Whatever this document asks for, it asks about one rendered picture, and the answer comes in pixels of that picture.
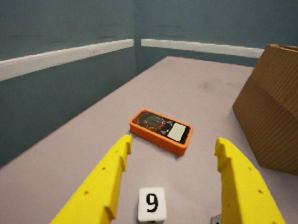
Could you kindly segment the orange digital multimeter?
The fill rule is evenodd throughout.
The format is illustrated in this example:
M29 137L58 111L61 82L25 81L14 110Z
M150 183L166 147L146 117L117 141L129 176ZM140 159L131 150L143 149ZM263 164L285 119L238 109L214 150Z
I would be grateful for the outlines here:
M148 109L139 111L130 121L130 132L175 154L183 156L193 127Z

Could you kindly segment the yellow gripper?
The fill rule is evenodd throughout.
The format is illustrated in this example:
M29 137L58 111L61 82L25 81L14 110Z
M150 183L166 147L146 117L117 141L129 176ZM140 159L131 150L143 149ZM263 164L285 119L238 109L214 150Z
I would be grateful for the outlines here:
M111 224L116 220L122 173L132 136L121 137L50 224ZM285 224L258 170L228 140L217 138L221 224Z

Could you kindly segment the brown cardboard box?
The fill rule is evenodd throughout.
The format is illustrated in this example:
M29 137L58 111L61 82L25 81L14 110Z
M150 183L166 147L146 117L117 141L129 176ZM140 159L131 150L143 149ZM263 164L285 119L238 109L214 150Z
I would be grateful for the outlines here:
M267 45L232 108L259 166L298 176L298 47Z

